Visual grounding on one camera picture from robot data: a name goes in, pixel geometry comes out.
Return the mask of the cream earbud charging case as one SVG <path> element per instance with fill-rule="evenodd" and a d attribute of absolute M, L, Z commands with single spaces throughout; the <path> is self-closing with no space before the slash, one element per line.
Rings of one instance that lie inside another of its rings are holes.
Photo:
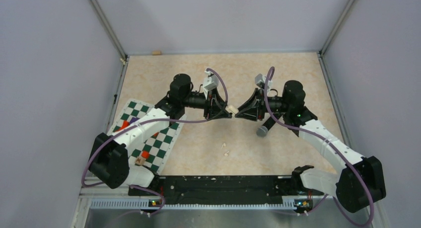
<path fill-rule="evenodd" d="M 232 115 L 236 115 L 239 112 L 239 110 L 233 105 L 228 105 L 226 110 Z"/>

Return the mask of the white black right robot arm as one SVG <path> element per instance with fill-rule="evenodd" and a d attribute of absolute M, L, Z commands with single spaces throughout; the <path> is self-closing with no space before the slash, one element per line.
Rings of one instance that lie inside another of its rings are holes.
<path fill-rule="evenodd" d="M 257 130 L 259 137 L 265 137 L 269 130 L 283 119 L 289 130 L 307 141 L 335 169 L 336 173 L 317 170 L 312 165 L 297 167 L 292 172 L 291 188 L 297 194 L 309 189 L 333 196 L 346 211 L 355 213 L 367 206 L 369 200 L 377 202 L 386 197 L 382 164 L 375 156 L 364 157 L 352 150 L 328 131 L 304 104 L 303 85 L 289 80 L 281 96 L 265 98 L 270 85 L 258 75 L 252 96 L 236 112 L 236 118 L 251 121 L 263 120 L 265 114 L 273 114 Z"/>

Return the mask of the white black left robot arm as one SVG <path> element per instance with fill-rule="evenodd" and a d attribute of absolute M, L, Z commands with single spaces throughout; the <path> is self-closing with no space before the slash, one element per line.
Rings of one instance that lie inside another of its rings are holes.
<path fill-rule="evenodd" d="M 236 108 L 222 99 L 218 85 L 223 84 L 220 76 L 212 69 L 206 70 L 207 77 L 202 84 L 202 92 L 193 90 L 193 83 L 187 74 L 177 74 L 169 86 L 167 94 L 143 117 L 110 135 L 99 134 L 93 144 L 85 171 L 90 171 L 102 184 L 115 189 L 121 185 L 139 186 L 148 195 L 159 189 L 156 172 L 142 164 L 142 154 L 132 156 L 147 139 L 182 120 L 186 108 L 202 109 L 204 119 L 230 119 L 232 117 L 258 120 L 263 116 L 259 111 L 252 113 L 254 99 Z"/>

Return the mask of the green white chessboard mat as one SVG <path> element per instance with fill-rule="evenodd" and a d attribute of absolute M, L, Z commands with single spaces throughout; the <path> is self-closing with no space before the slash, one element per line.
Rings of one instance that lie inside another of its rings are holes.
<path fill-rule="evenodd" d="M 121 111 L 116 116 L 113 125 L 108 130 L 110 135 L 116 132 L 122 125 L 123 121 L 129 121 L 136 117 L 141 118 L 153 108 L 153 104 L 143 102 L 136 99 L 128 99 Z M 152 172 L 161 174 L 169 156 L 175 146 L 175 143 L 181 134 L 183 124 L 174 123 L 170 127 L 159 131 L 157 137 L 149 137 L 143 144 L 133 150 L 129 157 L 129 162 L 133 163 L 142 151 L 149 152 L 150 156 L 144 162 L 144 166 L 149 168 Z"/>

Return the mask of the wooden block in corner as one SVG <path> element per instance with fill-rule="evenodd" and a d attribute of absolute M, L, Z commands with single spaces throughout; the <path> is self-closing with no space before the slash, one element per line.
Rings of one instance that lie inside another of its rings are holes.
<path fill-rule="evenodd" d="M 161 52 L 161 51 L 159 51 L 159 50 L 157 50 L 157 51 L 152 51 L 152 52 L 151 52 L 151 54 L 152 54 L 153 56 L 160 56 L 160 55 L 162 55 L 162 52 Z"/>

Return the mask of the purple wooden block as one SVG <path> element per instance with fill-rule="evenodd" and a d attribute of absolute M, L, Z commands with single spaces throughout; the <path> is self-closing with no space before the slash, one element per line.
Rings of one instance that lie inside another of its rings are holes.
<path fill-rule="evenodd" d="M 136 117 L 134 117 L 134 118 L 132 118 L 131 120 L 130 120 L 130 124 L 132 124 L 132 123 L 134 123 L 134 122 L 136 122 L 138 120 L 138 118 L 136 118 Z"/>

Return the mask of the red block at edge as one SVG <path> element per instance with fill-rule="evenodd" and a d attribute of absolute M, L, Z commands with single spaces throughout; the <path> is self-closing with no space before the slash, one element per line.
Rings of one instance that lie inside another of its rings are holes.
<path fill-rule="evenodd" d="M 149 158 L 149 156 L 150 156 L 150 154 L 149 154 L 149 152 L 147 152 L 147 151 L 142 151 L 142 152 L 141 152 L 141 154 L 140 154 L 140 156 L 141 156 L 142 158 L 144 158 L 144 159 L 148 159 L 148 158 Z"/>

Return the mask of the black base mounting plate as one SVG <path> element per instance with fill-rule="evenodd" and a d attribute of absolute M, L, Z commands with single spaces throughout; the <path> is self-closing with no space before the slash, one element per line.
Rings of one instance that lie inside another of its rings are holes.
<path fill-rule="evenodd" d="M 287 196 L 307 197 L 290 176 L 161 176 L 149 190 L 161 194 L 167 205 L 263 205 L 281 204 Z"/>

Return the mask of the tan wooden cube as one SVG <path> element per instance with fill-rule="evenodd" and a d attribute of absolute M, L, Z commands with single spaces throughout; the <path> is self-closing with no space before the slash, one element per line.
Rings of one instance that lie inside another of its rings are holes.
<path fill-rule="evenodd" d="M 144 157 L 137 157 L 137 159 L 135 160 L 135 164 L 138 166 L 142 166 L 145 162 L 145 158 Z"/>

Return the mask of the red arch block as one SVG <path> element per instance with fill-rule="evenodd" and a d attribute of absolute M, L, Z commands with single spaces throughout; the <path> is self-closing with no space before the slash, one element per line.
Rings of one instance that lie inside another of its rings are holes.
<path fill-rule="evenodd" d="M 117 131 L 124 130 L 126 127 L 130 125 L 129 121 L 124 120 L 121 127 Z"/>

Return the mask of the aluminium front rail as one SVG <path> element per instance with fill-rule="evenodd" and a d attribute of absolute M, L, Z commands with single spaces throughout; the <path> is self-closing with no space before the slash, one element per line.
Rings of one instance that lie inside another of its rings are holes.
<path fill-rule="evenodd" d="M 341 209 L 358 212 L 386 196 L 383 177 L 363 172 L 358 180 L 346 171 L 332 187 L 304 184 L 310 170 L 298 167 L 291 175 L 160 176 L 147 188 L 106 185 L 83 190 L 72 227 L 80 228 L 91 208 L 129 209 L 153 213 L 160 209 L 291 210 L 295 215 L 316 208 L 313 198 L 332 196 Z"/>

